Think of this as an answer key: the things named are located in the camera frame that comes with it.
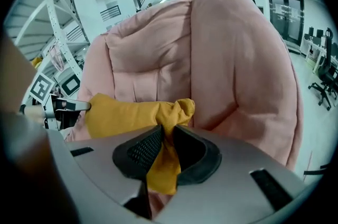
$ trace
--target white wall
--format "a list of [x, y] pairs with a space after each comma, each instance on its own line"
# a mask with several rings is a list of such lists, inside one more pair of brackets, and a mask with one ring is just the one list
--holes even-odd
[[115, 2], [107, 3], [107, 5], [108, 6], [106, 6], [106, 8], [113, 7], [114, 5], [118, 5], [121, 14], [104, 21], [104, 25], [106, 28], [110, 26], [115, 26], [121, 21], [136, 14], [136, 7], [135, 7], [134, 0], [117, 0]]
[[107, 9], [107, 4], [105, 0], [96, 0], [98, 11], [101, 13]]
[[334, 21], [325, 5], [313, 0], [304, 0], [304, 33], [308, 33], [308, 28], [313, 27], [313, 34], [316, 35], [317, 29], [324, 33], [329, 27], [333, 32], [333, 42], [338, 43], [338, 33]]
[[89, 42], [92, 42], [106, 28], [100, 15], [96, 0], [74, 0], [81, 24], [86, 32]]

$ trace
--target doorway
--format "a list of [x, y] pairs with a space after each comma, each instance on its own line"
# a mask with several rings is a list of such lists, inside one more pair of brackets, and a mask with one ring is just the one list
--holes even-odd
[[270, 21], [280, 36], [301, 45], [304, 25], [304, 0], [270, 0]]

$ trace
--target pink cushion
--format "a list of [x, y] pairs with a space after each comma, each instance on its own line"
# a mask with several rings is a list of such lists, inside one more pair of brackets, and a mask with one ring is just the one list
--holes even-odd
[[[303, 105], [288, 51], [252, 0], [173, 0], [90, 46], [78, 99], [191, 98], [195, 127], [250, 142], [292, 168]], [[79, 119], [67, 140], [90, 138]]]

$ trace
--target white desk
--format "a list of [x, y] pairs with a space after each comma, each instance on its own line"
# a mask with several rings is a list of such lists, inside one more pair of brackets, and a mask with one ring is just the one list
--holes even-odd
[[[306, 61], [308, 60], [308, 56], [309, 56], [311, 47], [313, 49], [317, 49], [317, 50], [320, 51], [319, 56], [318, 56], [317, 61], [316, 61], [316, 65], [315, 65], [315, 67], [313, 68], [313, 71], [312, 71], [312, 73], [315, 73], [317, 71], [318, 67], [319, 67], [319, 62], [321, 61], [321, 58], [326, 55], [326, 49], [324, 49], [323, 47], [321, 47], [319, 45], [314, 44], [312, 41], [308, 41], [308, 50], [307, 50], [307, 54], [306, 54], [306, 58], [305, 58]], [[331, 62], [333, 62], [336, 66], [338, 66], [338, 58], [331, 56]], [[338, 99], [333, 103], [334, 107], [336, 107], [337, 105], [338, 105]]]
[[[326, 37], [322, 37], [321, 38], [321, 46], [325, 46], [325, 41], [326, 41]], [[299, 47], [299, 50], [302, 54], [305, 54], [305, 55], [307, 54], [310, 42], [311, 42], [311, 44], [313, 44], [313, 42], [311, 40], [306, 40], [305, 35], [303, 35], [301, 46]]]
[[310, 55], [310, 49], [311, 49], [311, 47], [312, 47], [313, 49], [317, 49], [317, 50], [320, 51], [319, 56], [318, 56], [317, 61], [316, 61], [316, 65], [315, 65], [315, 67], [314, 67], [314, 69], [313, 69], [313, 71], [312, 71], [312, 73], [315, 73], [316, 70], [318, 69], [319, 62], [320, 62], [320, 60], [321, 60], [321, 57], [322, 57], [324, 54], [326, 54], [326, 50], [325, 50], [323, 47], [314, 44], [314, 43], [313, 43], [312, 41], [310, 41], [310, 40], [308, 40], [307, 43], [308, 43], [308, 49], [307, 49], [305, 61], [308, 60], [308, 56]]

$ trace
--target black office chair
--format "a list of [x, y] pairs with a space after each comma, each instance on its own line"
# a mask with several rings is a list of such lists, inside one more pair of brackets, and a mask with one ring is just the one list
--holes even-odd
[[324, 88], [322, 88], [320, 85], [317, 83], [312, 83], [312, 85], [308, 86], [309, 89], [314, 88], [317, 91], [319, 91], [322, 95], [322, 99], [318, 102], [318, 105], [320, 106], [324, 99], [326, 99], [328, 103], [327, 110], [331, 109], [331, 103], [327, 97], [326, 91], [332, 91], [332, 88], [334, 84], [337, 82], [337, 79], [333, 77], [334, 73], [330, 73], [330, 68], [331, 68], [331, 51], [332, 51], [332, 38], [333, 38], [333, 33], [331, 29], [327, 28], [325, 32], [326, 36], [326, 58], [320, 68], [318, 69], [318, 75], [320, 80], [322, 80], [321, 85], [324, 85]]
[[[332, 44], [332, 51], [331, 51], [331, 56], [332, 57], [336, 57], [338, 59], [338, 45], [337, 43], [333, 43]], [[337, 72], [338, 69], [338, 65], [335, 63], [331, 63], [331, 68], [329, 70], [329, 73], [334, 75], [335, 72]], [[328, 94], [331, 95], [331, 93], [334, 94], [334, 100], [337, 100], [337, 93], [338, 93], [338, 82], [337, 82], [337, 78], [336, 78], [336, 82], [334, 83], [334, 85], [332, 86], [331, 89], [328, 90]]]

